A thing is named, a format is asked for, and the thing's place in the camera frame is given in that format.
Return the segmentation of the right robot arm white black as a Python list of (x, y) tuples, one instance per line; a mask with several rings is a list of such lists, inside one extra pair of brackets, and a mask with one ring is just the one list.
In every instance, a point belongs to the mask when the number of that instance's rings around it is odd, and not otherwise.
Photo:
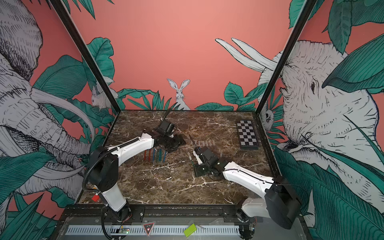
[(282, 176), (264, 176), (241, 167), (229, 158), (219, 158), (207, 147), (195, 145), (193, 155), (195, 177), (209, 176), (227, 180), (252, 191), (261, 199), (245, 199), (240, 205), (240, 215), (272, 219), (284, 229), (291, 229), (300, 214), (302, 201)]

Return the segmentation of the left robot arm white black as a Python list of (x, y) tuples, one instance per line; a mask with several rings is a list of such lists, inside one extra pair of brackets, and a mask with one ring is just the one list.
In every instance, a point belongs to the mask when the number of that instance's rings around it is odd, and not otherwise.
[(161, 123), (154, 129), (143, 130), (140, 136), (111, 148), (98, 147), (90, 155), (82, 182), (83, 191), (98, 194), (119, 222), (132, 216), (130, 205), (118, 186), (119, 167), (147, 150), (160, 148), (172, 153), (186, 144), (181, 135), (174, 133), (175, 125), (166, 119), (177, 106), (173, 104), (169, 107)]

